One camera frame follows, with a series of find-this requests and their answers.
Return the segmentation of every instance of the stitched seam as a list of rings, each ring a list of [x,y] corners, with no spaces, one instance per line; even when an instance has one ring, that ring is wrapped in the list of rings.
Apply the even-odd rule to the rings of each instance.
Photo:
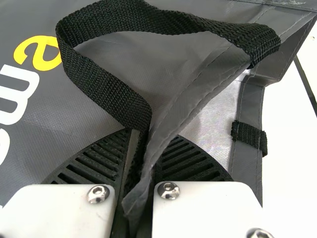
[[[243,83],[243,88],[242,88],[242,93],[241,93],[241,102],[240,102],[240,106],[239,106],[239,116],[238,116],[238,121],[240,121],[240,115],[241,115],[241,106],[242,106],[242,99],[243,99],[243,92],[244,92],[244,89],[246,87],[246,84],[244,82],[241,82]],[[233,161],[234,161],[234,155],[236,153],[236,144],[237,144],[237,141],[234,142],[234,148],[233,148],[233,155],[232,155],[232,166],[231,166],[231,172],[230,172],[230,175],[232,175],[232,171],[233,171]]]
[[[159,124],[158,124],[158,126],[157,126],[157,129],[158,129],[159,126],[162,124],[162,122],[165,120],[165,118],[167,117],[167,115],[168,115],[168,113],[170,112],[171,108],[174,106],[174,103],[175,103],[175,102],[177,101],[177,99],[184,93],[184,91],[186,91],[187,88],[188,88],[189,86],[191,86],[191,85],[199,78],[199,76],[202,74],[202,72],[205,71],[206,68],[207,68],[209,65],[211,65],[211,64],[212,64],[216,59],[218,59],[223,53],[225,53],[227,50],[229,50],[232,45],[233,45],[233,44],[231,44],[226,50],[224,50],[220,55],[218,55],[212,62],[210,62],[207,66],[205,66],[205,67],[201,70],[201,72],[197,75],[197,77],[196,77],[193,81],[191,81],[191,82],[186,86],[186,88],[183,89],[183,91],[176,97],[175,100],[173,100],[173,102],[170,103],[171,106],[170,106],[169,109],[167,110],[167,112],[166,112],[164,118],[159,122]],[[153,136],[155,135],[156,132],[157,132],[157,130],[153,133],[153,135],[151,136],[150,140],[153,138]]]
[[[269,10],[275,8],[275,6],[269,7],[266,11],[264,11],[253,23],[256,23],[265,13],[267,13]],[[222,52],[220,55],[218,55],[212,62],[210,62],[206,67],[204,67],[202,69],[202,71],[197,75],[197,77],[189,83],[189,85],[177,96],[177,98],[171,102],[171,106],[169,107],[168,111],[166,112],[164,118],[159,122],[157,128],[159,128],[159,126],[161,125],[161,123],[165,120],[166,116],[168,115],[168,113],[170,112],[171,108],[173,107],[174,103],[176,102],[176,100],[181,96],[181,94],[189,87],[191,86],[198,78],[199,76],[202,74],[202,72],[210,65],[212,64],[218,57],[220,57],[223,53],[225,53],[233,44],[231,44],[224,52]],[[153,138],[153,136],[155,135],[155,133],[157,132],[157,130],[153,133],[153,135],[151,136],[150,140]]]
[[[257,65],[256,69],[254,70],[253,75],[252,75],[252,76],[249,75],[248,79],[247,79],[245,82],[241,82],[241,83],[243,83],[243,89],[242,89],[242,93],[241,93],[241,102],[240,102],[240,106],[239,106],[239,117],[238,117],[238,121],[240,121],[240,115],[241,115],[241,107],[242,107],[242,100],[243,100],[244,89],[245,89],[245,87],[246,87],[248,81],[250,80],[250,78],[252,78],[252,77],[254,77],[254,76],[256,75],[258,68],[259,68],[259,64]],[[234,142],[234,148],[233,148],[232,165],[231,165],[231,173],[230,173],[230,175],[232,175],[232,171],[233,171],[233,165],[234,165],[233,161],[234,161],[234,155],[235,155],[235,152],[236,152],[236,144],[237,144],[237,142],[235,141],[235,142]]]
[[[264,11],[264,12],[257,18],[257,20],[254,21],[254,23],[256,23],[267,11],[269,11],[269,10],[271,10],[271,9],[273,9],[273,8],[275,8],[275,6],[269,7],[266,11]]]
[[[236,1],[243,1],[243,2],[248,2],[248,3],[256,3],[256,4],[270,5],[270,4],[267,4],[267,3],[268,3],[267,1],[259,1],[259,0],[254,0],[254,1],[236,0]],[[274,2],[274,1],[272,1],[272,2],[270,2],[270,3],[276,4],[276,5],[278,5],[277,7],[282,7],[282,8],[290,8],[290,9],[294,9],[294,10],[297,10],[297,9],[308,9],[308,10],[317,11],[317,9],[315,9],[315,8],[302,7],[302,6],[298,6],[298,7],[296,7],[296,8],[293,8],[293,7],[285,7],[285,6],[292,6],[292,5],[289,5],[289,4],[283,5],[283,4],[281,4],[280,2]]]
[[[211,92],[208,92],[208,93],[192,108],[192,110],[191,110],[190,113],[187,115],[187,117],[186,117],[185,119],[183,119],[182,122],[181,122],[180,124],[178,124],[178,125],[175,127],[176,129],[174,129],[172,132],[170,132],[170,133],[168,134],[168,136],[166,136],[166,137],[162,140],[162,142],[161,142],[161,144],[158,146],[158,148],[160,148],[160,147],[163,145],[163,143],[166,141],[167,138],[170,137],[170,135],[172,135],[173,133],[175,133],[175,131],[184,123],[184,121],[190,116],[190,114],[193,112],[193,110],[196,109],[197,105],[198,105],[207,95],[209,95],[210,93],[212,93],[215,89],[217,89],[217,88],[218,88],[219,86],[221,86],[224,82],[226,82],[232,75],[234,75],[237,71],[239,71],[243,66],[244,66],[244,65],[240,66],[236,71],[234,71],[234,72],[233,72],[231,75],[229,75],[225,80],[223,80],[218,86],[216,86]]]
[[[280,35],[279,35],[279,37],[281,37],[282,35],[284,35],[286,32],[288,32],[293,26],[295,26],[298,22],[300,22],[302,19],[304,19],[305,17],[307,17],[308,15],[310,15],[311,14],[311,12],[310,13],[308,13],[308,14],[306,14],[306,15],[304,15],[304,16],[302,16],[299,20],[297,20],[293,25],[291,25],[286,31],[284,31],[283,33],[281,33]]]
[[[287,68],[287,66],[288,66],[288,63],[289,63],[291,60],[293,60],[293,55],[294,55],[295,52],[297,51],[299,44],[301,43],[303,37],[305,36],[305,34],[306,34],[307,30],[309,29],[309,27],[310,27],[311,24],[312,24],[312,21],[310,22],[310,24],[308,25],[308,27],[305,29],[304,33],[302,34],[302,37],[301,37],[300,40],[298,41],[298,44],[297,44],[297,46],[295,47],[295,49],[294,49],[294,51],[293,51],[291,57],[289,58],[289,60],[288,60],[288,62],[286,63],[286,65],[285,65],[283,71],[282,71],[281,74],[279,75],[278,80],[281,79],[281,76],[282,76],[283,73],[286,71],[286,68]]]
[[[263,95],[263,87],[262,87],[262,91],[261,91],[261,97],[260,97],[260,106],[259,106],[259,124],[258,127],[260,128],[260,119],[261,119],[261,101],[262,101],[262,95]],[[261,137],[261,133],[259,133],[259,144],[258,144],[258,154],[257,154],[257,168],[256,168],[256,195],[258,197],[258,164],[259,164],[259,151],[260,151],[260,137]]]

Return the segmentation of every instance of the gray fabric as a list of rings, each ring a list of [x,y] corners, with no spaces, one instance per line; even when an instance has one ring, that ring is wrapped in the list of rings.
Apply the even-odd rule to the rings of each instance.
[[[177,95],[175,103],[151,137],[145,153],[145,165],[141,180],[122,201],[123,209],[132,227],[138,223],[147,201],[152,167],[168,143],[208,101],[249,66],[250,58],[241,49],[227,44],[225,43],[225,51],[207,65],[186,90]]]
[[[237,0],[317,12],[316,0]]]
[[[262,105],[264,87],[242,82],[236,119],[262,129]],[[228,172],[235,181],[247,184],[262,204],[262,152],[248,144],[232,143]]]
[[[293,57],[297,54],[310,30],[314,26],[317,17],[309,21],[300,30],[291,35],[280,47],[280,50],[273,55],[268,56],[259,63],[259,66],[251,70],[254,75],[249,83],[259,86],[268,86],[280,81]]]
[[[246,70],[239,78],[244,78]],[[231,124],[235,120],[241,82],[235,79],[215,96],[179,133],[216,159],[226,170],[229,167],[232,137]]]
[[[189,10],[189,8],[186,10],[183,9],[187,5],[184,6],[180,1],[170,2],[168,6],[169,9],[179,7],[179,10],[181,11],[187,10],[188,12]],[[301,27],[301,24],[304,24],[302,21],[311,20],[311,18],[314,16],[310,12],[300,12],[293,9],[290,9],[289,11],[291,12],[290,15],[282,14],[284,17],[286,17],[285,21],[281,21],[280,24],[277,24],[276,22],[273,23],[272,18],[274,16],[276,17],[277,15],[280,17],[281,13],[283,13],[282,9],[274,6],[263,5],[261,6],[260,12],[257,13],[256,16],[250,17],[251,20],[248,22],[262,24],[265,22],[265,24],[272,27],[285,41],[289,35],[294,33],[292,32],[293,30],[298,30],[297,24],[299,24]],[[238,56],[241,61],[234,62],[235,60],[232,54]],[[203,74],[207,74],[211,87],[208,87],[208,82],[200,84],[201,81],[195,80],[193,84],[184,91],[184,93],[180,94],[180,96],[176,94],[178,99],[172,100],[164,110],[160,110],[160,115],[158,117],[156,117],[157,115],[154,112],[156,121],[152,121],[150,140],[144,157],[145,165],[143,167],[141,180],[122,201],[123,209],[132,227],[134,226],[133,224],[137,224],[140,219],[142,210],[144,209],[148,198],[151,170],[159,156],[162,154],[163,150],[169,144],[171,139],[181,132],[181,130],[197,115],[197,113],[207,104],[209,100],[221,92],[223,88],[228,86],[234,80],[234,78],[236,78],[243,72],[243,70],[248,67],[247,64],[248,59],[243,56],[243,52],[238,52],[235,47],[230,47],[229,50],[224,51],[224,53],[218,58],[218,61],[215,60],[212,62],[212,64],[210,64],[203,72]],[[230,71],[232,75],[229,75],[228,78],[226,78],[225,75]],[[218,79],[215,79],[213,75],[221,76]],[[216,89],[219,90],[213,91],[215,86],[219,84],[223,87],[218,87]]]
[[[28,99],[22,119],[12,125],[0,125],[0,128],[6,130],[10,136],[9,152],[0,166],[1,205],[4,205],[19,188],[41,182],[59,164],[80,149],[122,129],[117,121],[69,81],[61,64],[50,71],[34,69],[32,55],[35,44],[26,49],[29,57],[22,65],[12,58],[15,48],[22,41],[37,35],[54,36],[54,28],[58,20],[93,2],[95,0],[4,0],[0,3],[0,21],[3,23],[0,25],[0,66],[7,64],[27,69],[36,72],[40,77],[40,84]],[[154,2],[151,0],[149,2],[164,9],[175,8],[214,20],[264,23],[278,34],[285,32],[282,34],[283,39],[298,30],[313,16],[306,11],[235,1],[155,0]],[[220,45],[229,47],[227,42],[220,41],[209,33],[167,37],[124,32],[89,41],[80,45],[77,50],[95,60],[101,67],[126,82],[149,101],[154,112],[151,127],[154,141],[150,141],[151,147],[147,151],[147,156],[155,154],[157,157],[168,144],[171,136],[178,133],[212,97],[233,80],[229,77],[228,81],[212,94],[198,91],[202,95],[196,95],[196,99],[206,94],[201,102],[188,101],[187,97],[180,97],[175,101],[176,95],[198,76],[204,66],[219,54],[219,50],[223,50],[216,49]],[[218,70],[226,71],[231,67],[231,63],[243,66],[237,73],[241,73],[243,68],[247,67],[247,59],[243,58],[244,62],[235,62],[235,59],[227,61],[233,52],[226,51],[226,54],[228,54],[226,57],[222,55],[217,59]],[[44,58],[52,59],[55,56],[56,51],[48,49]],[[225,72],[224,76],[233,73],[232,70]],[[204,81],[196,80],[185,92],[196,94],[197,88],[204,88],[205,83],[208,84],[206,79],[214,77],[214,71],[205,70],[200,76]],[[3,83],[3,86],[7,86],[8,81],[7,77],[0,75],[0,85]],[[210,85],[206,90],[211,91],[212,88],[213,86]],[[184,123],[170,133],[170,125],[182,120]],[[161,129],[162,132],[159,131],[154,138],[155,130]],[[146,158],[146,160],[146,168],[149,169],[155,158],[153,160]],[[149,179],[149,173],[147,172],[143,178]]]
[[[264,86],[282,79],[315,21],[316,18],[312,19],[289,37],[278,52],[261,61],[244,78],[239,93],[237,120],[262,129]],[[232,142],[228,171],[235,181],[247,184],[262,203],[262,153],[259,150],[240,141]]]

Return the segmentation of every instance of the metal bolt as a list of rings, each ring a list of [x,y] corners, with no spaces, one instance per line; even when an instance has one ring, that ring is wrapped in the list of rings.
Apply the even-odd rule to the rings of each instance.
[[[92,187],[87,193],[87,200],[89,203],[96,204],[104,202],[110,194],[109,188],[103,185]]]
[[[173,182],[163,182],[158,186],[158,193],[161,198],[174,200],[179,196],[180,189]]]
[[[274,238],[274,236],[263,229],[255,228],[248,232],[247,238]]]

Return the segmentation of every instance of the white surface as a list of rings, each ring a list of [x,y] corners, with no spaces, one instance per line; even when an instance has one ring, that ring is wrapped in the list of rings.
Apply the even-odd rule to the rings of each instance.
[[[154,191],[152,238],[245,238],[263,228],[262,208],[252,190],[239,182],[175,182],[180,195],[161,198]]]
[[[307,80],[312,91],[317,96],[317,24],[312,28],[302,47],[297,53],[297,57],[305,71]]]
[[[179,133],[214,157],[226,170],[229,167],[232,145],[230,132],[236,118],[241,80],[249,72],[250,70],[245,70],[215,96]]]
[[[91,185],[31,185],[20,189],[0,212],[5,238],[108,238],[116,207],[114,189],[106,201],[90,204]]]
[[[294,63],[264,94],[263,205],[275,238],[317,237],[317,118]]]

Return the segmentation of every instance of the small black strap loop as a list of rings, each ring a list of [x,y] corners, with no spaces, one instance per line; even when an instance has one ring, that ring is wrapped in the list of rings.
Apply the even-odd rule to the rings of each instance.
[[[276,52],[280,38],[259,24],[233,24],[179,11],[160,10],[143,0],[102,0],[63,18],[56,35],[65,73],[90,99],[123,126],[146,132],[152,110],[146,100],[121,80],[73,48],[89,39],[122,31],[164,35],[210,31],[244,50],[254,67]]]
[[[262,150],[263,157],[267,155],[267,137],[265,131],[235,120],[232,123],[231,136],[233,141],[241,141]]]

